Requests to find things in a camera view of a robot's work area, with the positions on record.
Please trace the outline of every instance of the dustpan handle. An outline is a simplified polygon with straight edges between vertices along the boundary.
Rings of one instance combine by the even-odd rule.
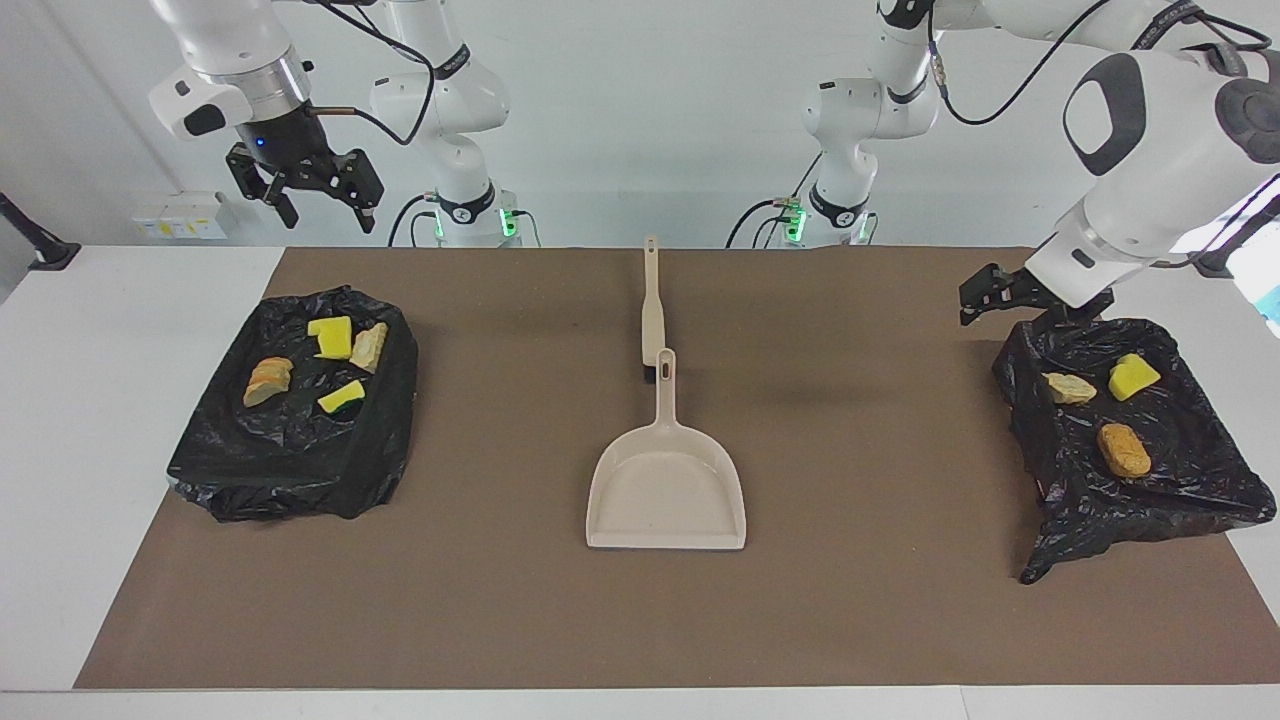
[[[658,351],[658,423],[676,424],[676,351]]]

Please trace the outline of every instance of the white table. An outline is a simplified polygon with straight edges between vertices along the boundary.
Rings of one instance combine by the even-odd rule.
[[[191,409],[280,254],[86,247],[0,305],[0,717],[1280,717],[1280,685],[69,692]],[[1148,272],[1119,295],[1111,315],[1179,338],[1245,459],[1276,483],[1280,341],[1235,287]],[[1230,537],[1280,618],[1280,523]]]

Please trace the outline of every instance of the food item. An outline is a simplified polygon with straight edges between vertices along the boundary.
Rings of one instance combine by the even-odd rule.
[[[288,357],[268,357],[253,368],[244,388],[244,407],[253,407],[268,398],[289,392],[293,363]]]
[[[355,402],[357,400],[364,400],[365,397],[365,384],[360,380],[352,380],[342,388],[330,392],[329,395],[321,397],[316,402],[320,407],[333,415],[338,410],[342,410],[346,405]]]
[[[1120,402],[1129,400],[1139,391],[1146,389],[1160,380],[1160,373],[1142,359],[1142,355],[1125,355],[1111,368],[1111,395]]]
[[[1151,455],[1147,455],[1138,433],[1129,425],[1102,425],[1098,430],[1098,447],[1107,460],[1107,468],[1120,478],[1135,479],[1151,473]]]
[[[321,318],[307,323],[307,334],[320,342],[321,360],[348,360],[351,357],[351,318]]]
[[[1089,380],[1062,373],[1044,373],[1048,380],[1048,392],[1053,396],[1055,405],[1084,405],[1093,400],[1098,391]]]
[[[387,343],[387,323],[378,323],[372,328],[356,334],[356,346],[351,351],[351,364],[367,370],[378,372],[378,360],[383,356],[383,345]]]

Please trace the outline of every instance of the trash bag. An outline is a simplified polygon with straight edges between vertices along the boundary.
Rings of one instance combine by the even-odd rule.
[[[352,333],[387,323],[376,373],[320,360],[307,323],[349,315]],[[289,391],[255,407],[243,396],[265,357],[293,361]],[[362,380],[365,400],[328,415],[316,400]],[[264,300],[244,322],[183,433],[173,489],[219,521],[329,512],[352,519],[385,503],[404,474],[417,341],[393,305],[339,287]]]
[[[1161,379],[1119,402],[1107,382],[1130,352]],[[1221,533],[1275,518],[1275,497],[1249,470],[1162,327],[1135,319],[1048,329],[1019,323],[992,370],[1044,515],[1023,584],[1055,562],[1100,555],[1116,542]],[[1078,375],[1098,395],[1085,405],[1055,405],[1042,373]],[[1107,423],[1138,433],[1152,459],[1148,477],[1111,474],[1097,443]]]

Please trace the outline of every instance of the black pole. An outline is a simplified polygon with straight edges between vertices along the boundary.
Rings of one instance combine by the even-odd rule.
[[[81,246],[78,242],[63,242],[58,236],[28,218],[3,192],[0,192],[0,215],[4,215],[13,227],[18,228],[22,237],[26,237],[27,242],[36,249],[36,260],[28,265],[28,269],[61,270],[79,252]]]
[[[1206,278],[1230,278],[1231,272],[1226,269],[1226,261],[1231,258],[1231,254],[1244,247],[1244,243],[1251,237],[1258,234],[1258,231],[1267,227],[1277,217],[1280,217],[1280,195],[1272,197],[1271,202],[1267,202],[1262,210],[1258,210],[1257,215],[1253,215],[1247,223],[1240,225],[1240,229],[1224,242],[1221,247],[1202,252],[1192,264]]]

